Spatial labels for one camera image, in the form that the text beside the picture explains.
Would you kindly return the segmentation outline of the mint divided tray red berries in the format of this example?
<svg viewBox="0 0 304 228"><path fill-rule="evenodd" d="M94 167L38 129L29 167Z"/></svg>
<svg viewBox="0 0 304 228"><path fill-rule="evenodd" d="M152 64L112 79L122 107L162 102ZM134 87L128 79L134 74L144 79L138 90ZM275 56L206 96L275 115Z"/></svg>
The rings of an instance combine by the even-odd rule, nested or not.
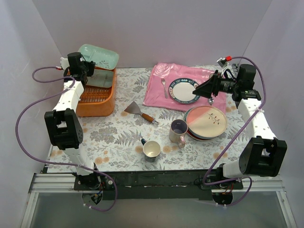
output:
<svg viewBox="0 0 304 228"><path fill-rule="evenodd" d="M114 71L96 67L92 76L87 78L87 86L110 88L113 84Z"/></svg>

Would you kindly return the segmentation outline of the pink cream round plate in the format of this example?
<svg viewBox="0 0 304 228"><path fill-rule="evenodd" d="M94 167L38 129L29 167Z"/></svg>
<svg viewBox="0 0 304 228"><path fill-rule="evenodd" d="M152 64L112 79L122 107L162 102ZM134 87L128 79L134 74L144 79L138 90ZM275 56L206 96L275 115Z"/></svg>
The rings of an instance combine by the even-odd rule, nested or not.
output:
<svg viewBox="0 0 304 228"><path fill-rule="evenodd" d="M188 110L184 121L191 134L205 140L220 136L228 125L225 114L212 106L199 106Z"/></svg>

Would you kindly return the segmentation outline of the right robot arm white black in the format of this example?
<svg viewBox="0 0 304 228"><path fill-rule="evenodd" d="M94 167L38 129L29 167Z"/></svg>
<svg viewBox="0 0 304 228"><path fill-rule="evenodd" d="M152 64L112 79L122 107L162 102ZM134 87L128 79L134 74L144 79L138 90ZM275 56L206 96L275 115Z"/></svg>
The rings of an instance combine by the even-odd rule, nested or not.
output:
<svg viewBox="0 0 304 228"><path fill-rule="evenodd" d="M287 144L284 140L279 140L268 125L262 109L266 103L266 95L260 95L257 90L253 89L256 74L261 75L262 73L255 63L241 64L236 78L222 78L214 73L208 81L195 90L200 96L207 98L218 92L232 94L232 99L245 121L207 170L201 181L205 186L217 185L219 188L225 189L234 181L240 181L250 176L275 177L280 171ZM249 134L249 142L239 159L224 163L215 169L220 158L243 130Z"/></svg>

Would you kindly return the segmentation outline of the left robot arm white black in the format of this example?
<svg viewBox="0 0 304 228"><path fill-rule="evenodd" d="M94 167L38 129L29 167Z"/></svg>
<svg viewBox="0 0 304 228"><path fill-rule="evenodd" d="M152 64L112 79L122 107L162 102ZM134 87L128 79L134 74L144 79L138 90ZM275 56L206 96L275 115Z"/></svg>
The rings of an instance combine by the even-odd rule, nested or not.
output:
<svg viewBox="0 0 304 228"><path fill-rule="evenodd" d="M51 144L62 150L76 164L76 176L79 184L96 190L101 178L93 172L97 167L80 150L83 142L83 129L76 115L76 108L85 90L87 78L94 73L95 62L88 62L80 52L67 55L67 64L61 58L61 67L65 70L64 92L52 111L44 115Z"/></svg>

